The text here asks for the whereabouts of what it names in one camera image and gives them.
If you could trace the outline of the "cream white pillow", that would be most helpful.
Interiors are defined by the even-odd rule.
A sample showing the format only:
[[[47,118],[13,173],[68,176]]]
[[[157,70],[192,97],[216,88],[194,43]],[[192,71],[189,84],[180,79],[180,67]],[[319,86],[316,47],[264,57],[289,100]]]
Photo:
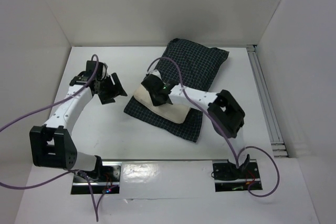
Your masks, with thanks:
[[[151,112],[154,112],[156,115],[176,124],[182,124],[186,120],[186,117],[191,110],[190,107],[179,104],[171,105],[167,103],[161,106],[154,106],[148,91],[143,85],[140,85],[135,90],[133,96],[138,102],[148,108]]]

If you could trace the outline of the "dark checkered pillowcase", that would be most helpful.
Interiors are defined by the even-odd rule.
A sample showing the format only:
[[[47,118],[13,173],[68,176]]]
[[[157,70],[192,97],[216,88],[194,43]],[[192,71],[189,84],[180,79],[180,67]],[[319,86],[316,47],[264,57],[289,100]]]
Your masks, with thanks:
[[[163,57],[171,58],[180,68],[183,85],[189,88],[208,91],[229,52],[219,48],[208,48],[186,39],[171,40]],[[124,113],[140,121],[164,129],[184,140],[196,143],[201,132],[203,113],[191,109],[182,124],[171,122],[150,111],[135,97],[132,97]]]

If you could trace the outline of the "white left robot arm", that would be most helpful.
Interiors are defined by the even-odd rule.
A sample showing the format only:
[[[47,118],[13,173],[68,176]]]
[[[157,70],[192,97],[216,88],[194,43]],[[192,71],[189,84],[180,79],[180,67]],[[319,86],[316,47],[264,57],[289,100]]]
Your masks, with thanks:
[[[33,163],[37,167],[81,170],[91,181],[99,181],[107,169],[97,155],[81,153],[71,138],[73,128],[85,106],[97,95],[101,104],[127,96],[118,75],[108,74],[108,67],[93,55],[86,69],[75,76],[67,94],[54,114],[29,132]]]

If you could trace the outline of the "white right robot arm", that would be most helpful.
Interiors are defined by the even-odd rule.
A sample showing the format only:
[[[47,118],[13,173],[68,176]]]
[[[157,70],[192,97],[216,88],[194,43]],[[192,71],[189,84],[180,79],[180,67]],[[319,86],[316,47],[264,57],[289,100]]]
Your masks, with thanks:
[[[244,125],[245,112],[227,90],[205,92],[186,86],[176,81],[163,82],[156,70],[147,74],[134,97],[153,113],[173,123],[182,124],[192,110],[204,113],[221,135],[225,134],[228,146],[232,150],[233,160],[229,172],[235,178],[247,172],[249,155],[243,154],[245,142],[238,137]]]

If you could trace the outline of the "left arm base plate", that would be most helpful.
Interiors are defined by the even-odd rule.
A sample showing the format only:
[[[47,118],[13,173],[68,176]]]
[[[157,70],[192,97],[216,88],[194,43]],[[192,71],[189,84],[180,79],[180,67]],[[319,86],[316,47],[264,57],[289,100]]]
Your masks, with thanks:
[[[121,162],[103,162],[103,170],[100,175],[93,177],[91,173],[86,172],[93,194],[119,194],[121,168]],[[78,172],[74,174],[70,193],[72,195],[90,194],[89,185],[84,175]]]

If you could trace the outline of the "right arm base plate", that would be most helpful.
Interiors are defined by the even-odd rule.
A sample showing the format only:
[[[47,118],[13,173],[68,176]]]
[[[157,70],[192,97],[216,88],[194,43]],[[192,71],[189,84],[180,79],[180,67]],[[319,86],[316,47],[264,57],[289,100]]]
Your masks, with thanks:
[[[213,161],[211,177],[216,192],[262,190],[258,164],[252,160],[243,172],[234,171],[235,165],[227,161]]]

